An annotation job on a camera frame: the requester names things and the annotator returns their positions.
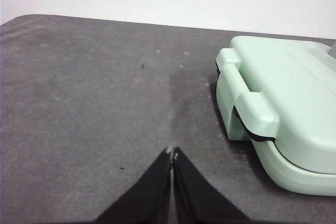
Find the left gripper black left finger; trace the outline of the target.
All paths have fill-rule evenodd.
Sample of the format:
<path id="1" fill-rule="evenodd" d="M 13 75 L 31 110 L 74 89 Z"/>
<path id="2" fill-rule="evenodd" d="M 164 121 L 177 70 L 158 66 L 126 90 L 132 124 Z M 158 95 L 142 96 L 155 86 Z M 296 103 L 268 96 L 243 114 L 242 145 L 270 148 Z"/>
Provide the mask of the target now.
<path id="1" fill-rule="evenodd" d="M 165 148 L 140 179 L 98 218 L 99 223 L 167 223 L 173 148 Z"/>

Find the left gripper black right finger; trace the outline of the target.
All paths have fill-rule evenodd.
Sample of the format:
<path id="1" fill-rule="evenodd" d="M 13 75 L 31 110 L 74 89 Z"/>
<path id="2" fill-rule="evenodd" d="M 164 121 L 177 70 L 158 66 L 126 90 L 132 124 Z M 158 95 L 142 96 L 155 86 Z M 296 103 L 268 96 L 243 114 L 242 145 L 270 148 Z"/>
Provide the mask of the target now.
<path id="1" fill-rule="evenodd" d="M 249 217 L 217 191 L 178 147 L 174 149 L 173 176 L 178 223 L 249 222 Z"/>

